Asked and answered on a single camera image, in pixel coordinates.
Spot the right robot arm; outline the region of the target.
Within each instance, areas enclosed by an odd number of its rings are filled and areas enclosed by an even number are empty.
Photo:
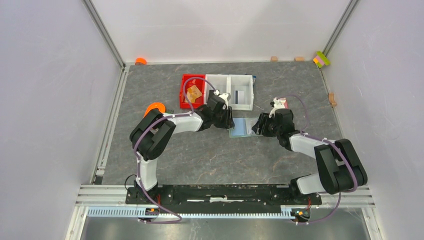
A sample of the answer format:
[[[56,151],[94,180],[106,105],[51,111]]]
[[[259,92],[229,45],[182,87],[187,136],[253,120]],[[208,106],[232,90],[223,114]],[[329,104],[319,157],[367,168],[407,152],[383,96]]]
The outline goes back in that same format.
[[[280,146],[291,152],[304,154],[316,161],[317,173],[291,180],[289,199],[302,204],[309,194],[354,192],[367,184],[368,175],[348,139],[328,140],[297,130],[290,109],[261,113],[252,131],[263,137],[276,137]]]

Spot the gold credit card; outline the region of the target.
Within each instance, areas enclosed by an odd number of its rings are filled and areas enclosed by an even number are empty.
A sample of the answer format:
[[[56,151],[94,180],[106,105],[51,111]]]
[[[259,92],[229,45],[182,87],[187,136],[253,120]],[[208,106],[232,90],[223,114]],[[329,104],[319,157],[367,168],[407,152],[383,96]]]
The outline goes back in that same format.
[[[196,99],[202,96],[202,92],[199,90],[199,88],[196,85],[190,86],[187,89],[186,93],[191,93],[192,95],[196,95]]]

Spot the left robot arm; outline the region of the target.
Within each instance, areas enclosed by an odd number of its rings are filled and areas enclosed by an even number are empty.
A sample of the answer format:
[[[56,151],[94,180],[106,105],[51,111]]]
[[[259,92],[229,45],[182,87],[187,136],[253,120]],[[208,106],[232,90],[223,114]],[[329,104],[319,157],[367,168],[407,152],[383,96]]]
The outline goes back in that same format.
[[[145,204],[157,198],[157,158],[164,152],[173,135],[185,132],[201,132],[214,126],[229,130],[234,127],[233,111],[229,105],[231,95],[214,91],[207,103],[197,109],[179,114],[162,113],[151,109],[131,132],[137,160],[135,185],[138,197]]]

